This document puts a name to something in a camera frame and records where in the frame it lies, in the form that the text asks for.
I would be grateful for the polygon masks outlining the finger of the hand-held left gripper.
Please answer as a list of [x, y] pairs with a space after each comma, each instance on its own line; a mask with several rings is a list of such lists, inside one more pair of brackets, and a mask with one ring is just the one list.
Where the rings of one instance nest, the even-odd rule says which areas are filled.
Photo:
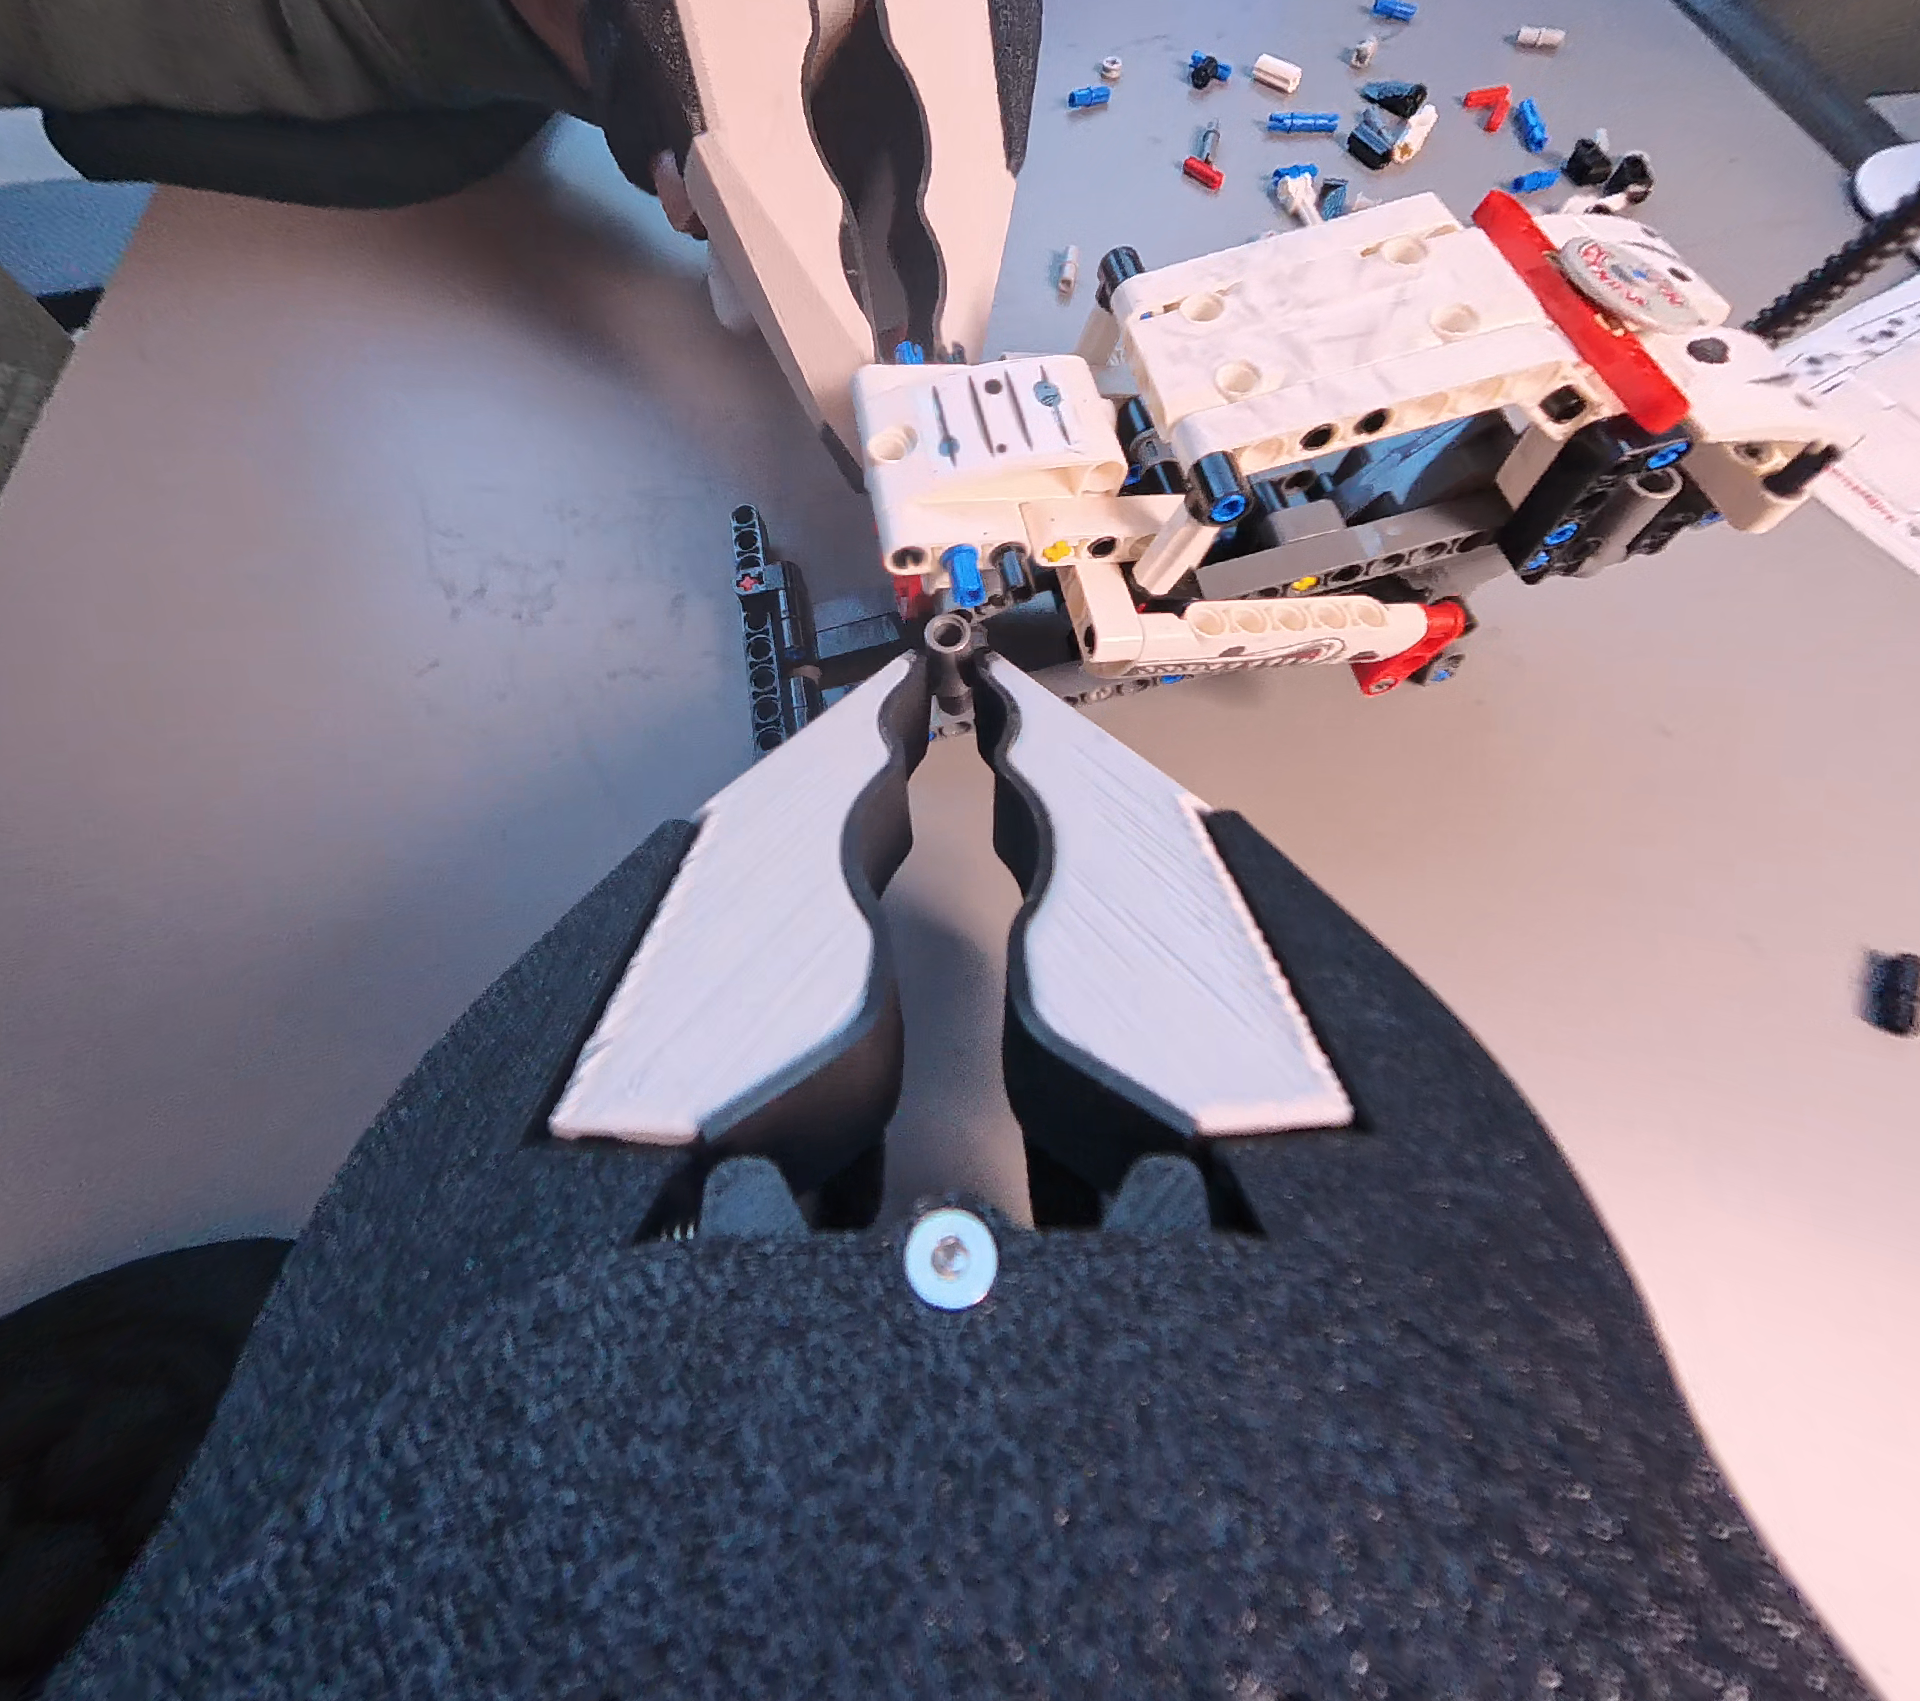
[[684, 183], [737, 288], [852, 489], [863, 489], [852, 408], [876, 361], [865, 261], [808, 100], [858, 0], [674, 0], [697, 125]]
[[914, 214], [931, 258], [924, 349], [980, 359], [1016, 196], [1001, 134], [990, 0], [876, 0], [921, 126]]

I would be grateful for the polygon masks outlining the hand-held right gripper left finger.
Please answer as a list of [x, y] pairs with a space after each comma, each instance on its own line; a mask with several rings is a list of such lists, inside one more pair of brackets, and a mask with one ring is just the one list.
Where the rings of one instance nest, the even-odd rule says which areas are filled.
[[899, 1098], [879, 896], [911, 844], [924, 663], [901, 655], [714, 795], [547, 1130], [868, 1144]]

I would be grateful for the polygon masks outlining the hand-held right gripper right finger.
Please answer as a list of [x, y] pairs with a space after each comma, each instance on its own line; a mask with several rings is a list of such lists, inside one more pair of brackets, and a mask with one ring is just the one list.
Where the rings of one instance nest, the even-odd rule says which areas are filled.
[[1000, 656], [978, 663], [973, 703], [1032, 1038], [1179, 1137], [1349, 1124], [1208, 805]]

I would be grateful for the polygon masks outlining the white toy brick truck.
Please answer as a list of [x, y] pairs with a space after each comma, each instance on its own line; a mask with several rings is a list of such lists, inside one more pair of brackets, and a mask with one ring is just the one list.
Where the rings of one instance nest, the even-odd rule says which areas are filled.
[[892, 610], [810, 615], [760, 515], [732, 515], [755, 757], [954, 610], [1077, 703], [1290, 667], [1366, 696], [1445, 680], [1476, 586], [1763, 535], [1861, 436], [1790, 342], [1598, 202], [1493, 192], [1462, 219], [1419, 195], [1137, 258], [1101, 258], [1074, 351], [901, 344], [853, 381]]

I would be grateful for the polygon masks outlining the grey tube brick piece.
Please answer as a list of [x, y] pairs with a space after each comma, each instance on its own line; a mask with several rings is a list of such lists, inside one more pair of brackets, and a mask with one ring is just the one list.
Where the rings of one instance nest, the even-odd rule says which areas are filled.
[[958, 738], [976, 727], [973, 648], [978, 627], [964, 612], [924, 622], [921, 653], [929, 691], [928, 738]]

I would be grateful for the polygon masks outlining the grey desk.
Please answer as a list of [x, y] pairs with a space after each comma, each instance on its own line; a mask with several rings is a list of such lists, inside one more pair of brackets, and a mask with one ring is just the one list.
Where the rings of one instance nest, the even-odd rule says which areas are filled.
[[[1348, 93], [1367, 0], [1043, 0], [991, 342], [1052, 293], [1274, 223], [1245, 88]], [[1740, 316], [1847, 232], [1844, 171], [1668, 0], [1415, 0], [1410, 168], [1521, 161], [1457, 93], [1654, 165]], [[868, 521], [699, 252], [558, 123], [449, 201], [150, 202], [3, 494], [3, 1303], [289, 1234], [457, 1013], [744, 764], [723, 545], [815, 597]], [[1460, 675], [1308, 668], [1098, 709], [1259, 826], [1524, 1088], [1632, 1263], [1740, 1498], [1865, 1678], [1915, 1697], [1915, 578], [1810, 505], [1589, 582], [1499, 578]]]

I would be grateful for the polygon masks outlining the scattered loose brick pieces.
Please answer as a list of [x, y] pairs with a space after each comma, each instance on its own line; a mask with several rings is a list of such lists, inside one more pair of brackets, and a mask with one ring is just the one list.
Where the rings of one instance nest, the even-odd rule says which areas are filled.
[[1046, 0], [1024, 188], [1048, 235], [1185, 248], [1428, 188], [1632, 210], [1652, 156], [1602, 35], [1532, 0]]

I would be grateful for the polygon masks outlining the person's green sweatshirt torso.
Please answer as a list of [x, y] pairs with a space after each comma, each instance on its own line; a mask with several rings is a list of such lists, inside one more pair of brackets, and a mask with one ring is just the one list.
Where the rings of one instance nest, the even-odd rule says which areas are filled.
[[1, 484], [70, 361], [62, 324], [13, 277], [1, 272]]

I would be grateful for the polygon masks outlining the white sticker sheet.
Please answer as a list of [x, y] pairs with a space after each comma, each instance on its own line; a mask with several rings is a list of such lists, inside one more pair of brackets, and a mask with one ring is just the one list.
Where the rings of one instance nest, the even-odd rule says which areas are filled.
[[1812, 494], [1917, 573], [1917, 277], [1859, 300], [1782, 354], [1803, 393], [1861, 422], [1859, 440]]

